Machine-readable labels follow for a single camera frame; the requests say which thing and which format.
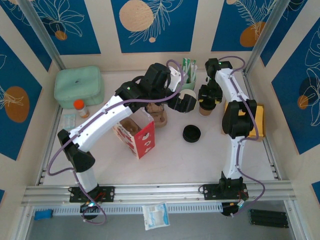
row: white packet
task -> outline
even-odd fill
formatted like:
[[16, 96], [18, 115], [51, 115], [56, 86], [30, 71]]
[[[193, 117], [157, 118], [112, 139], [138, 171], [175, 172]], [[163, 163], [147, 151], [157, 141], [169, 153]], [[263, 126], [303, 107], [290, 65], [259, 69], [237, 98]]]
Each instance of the white packet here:
[[142, 206], [145, 230], [170, 226], [165, 202]]

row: gray surface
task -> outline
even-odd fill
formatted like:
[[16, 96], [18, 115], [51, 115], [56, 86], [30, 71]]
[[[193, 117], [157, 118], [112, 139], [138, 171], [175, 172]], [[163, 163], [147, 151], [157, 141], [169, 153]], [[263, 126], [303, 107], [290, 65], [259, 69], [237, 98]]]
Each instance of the gray surface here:
[[[282, 202], [258, 202], [254, 209], [284, 211]], [[27, 240], [294, 240], [290, 228], [250, 225], [246, 212], [230, 218], [221, 213], [170, 214], [170, 226], [145, 231], [142, 215], [110, 215], [102, 226], [80, 216], [33, 221]]]

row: yellow box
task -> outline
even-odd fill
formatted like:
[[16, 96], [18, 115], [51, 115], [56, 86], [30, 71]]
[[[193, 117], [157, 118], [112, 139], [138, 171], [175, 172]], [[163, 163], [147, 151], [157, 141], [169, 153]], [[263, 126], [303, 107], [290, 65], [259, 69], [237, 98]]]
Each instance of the yellow box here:
[[[224, 104], [224, 112], [226, 112], [228, 107], [227, 102], [225, 102]], [[245, 115], [245, 113], [243, 111], [239, 111], [239, 116]], [[265, 126], [265, 109], [264, 109], [264, 105], [261, 103], [257, 104], [257, 108], [256, 108], [256, 113], [255, 113], [255, 118], [254, 118], [256, 125], [258, 127], [258, 132], [259, 132], [259, 138], [258, 138], [258, 142], [261, 142], [264, 137], [266, 136], [266, 126]], [[256, 130], [255, 128], [252, 129], [252, 131], [250, 131], [249, 133], [249, 138], [255, 138], [256, 137]]]

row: red and white box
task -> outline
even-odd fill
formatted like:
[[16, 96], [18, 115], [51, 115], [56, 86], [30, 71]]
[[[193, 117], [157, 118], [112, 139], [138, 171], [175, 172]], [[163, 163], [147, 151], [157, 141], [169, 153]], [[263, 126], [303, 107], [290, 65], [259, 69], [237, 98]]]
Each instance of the red and white box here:
[[140, 159], [156, 144], [155, 122], [152, 116], [143, 108], [140, 108], [130, 117], [125, 118], [121, 122], [124, 123], [126, 121], [130, 121], [130, 119], [138, 126], [136, 130], [133, 130], [133, 132], [135, 132], [134, 135], [132, 135], [130, 131], [126, 130], [120, 122], [113, 126], [112, 129], [118, 138], [131, 149], [131, 152]]

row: pen holder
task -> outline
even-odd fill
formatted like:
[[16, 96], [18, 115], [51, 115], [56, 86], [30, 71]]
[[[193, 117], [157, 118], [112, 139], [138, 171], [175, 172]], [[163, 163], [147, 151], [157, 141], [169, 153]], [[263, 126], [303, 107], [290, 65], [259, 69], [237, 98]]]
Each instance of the pen holder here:
[[191, 83], [185, 83], [185, 84], [182, 85], [182, 89], [181, 90], [190, 89], [190, 90], [193, 91], [195, 89], [195, 86], [196, 86], [196, 81], [193, 81]]

